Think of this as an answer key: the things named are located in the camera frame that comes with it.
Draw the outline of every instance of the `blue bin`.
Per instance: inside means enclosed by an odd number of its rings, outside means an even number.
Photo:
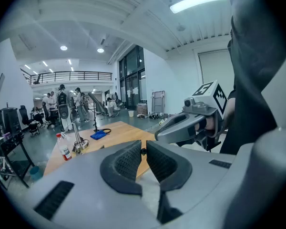
[[[33,181],[37,181],[38,179],[42,178],[42,173],[41,173],[38,166],[34,166],[30,170],[30,175],[31,175],[31,178],[33,179]]]

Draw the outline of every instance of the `shelf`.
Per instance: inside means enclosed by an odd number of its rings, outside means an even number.
[[[28,172],[31,164],[29,163],[28,160],[21,160],[21,161],[12,161],[11,162],[13,168],[19,173],[21,178],[24,178],[25,174]],[[5,171],[0,171],[1,175],[4,176],[15,176],[15,173],[11,173],[9,168],[7,167],[6,164],[6,169]]]

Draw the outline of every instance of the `black shirt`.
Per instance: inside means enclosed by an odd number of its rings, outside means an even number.
[[[261,92],[286,58],[286,29],[264,0],[230,1],[233,16],[228,49],[235,85],[229,98],[235,97],[235,115],[220,152],[237,154],[241,145],[276,128]]]

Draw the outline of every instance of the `trash bin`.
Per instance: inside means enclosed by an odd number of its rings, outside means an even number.
[[[42,173],[38,166],[34,166],[30,170],[30,175],[33,181],[37,181],[38,179],[42,178]]]
[[[133,110],[128,111],[129,117],[133,117]]]

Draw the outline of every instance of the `black backpack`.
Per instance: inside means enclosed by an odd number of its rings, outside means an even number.
[[[58,96],[58,105],[67,104],[67,95],[61,92]]]

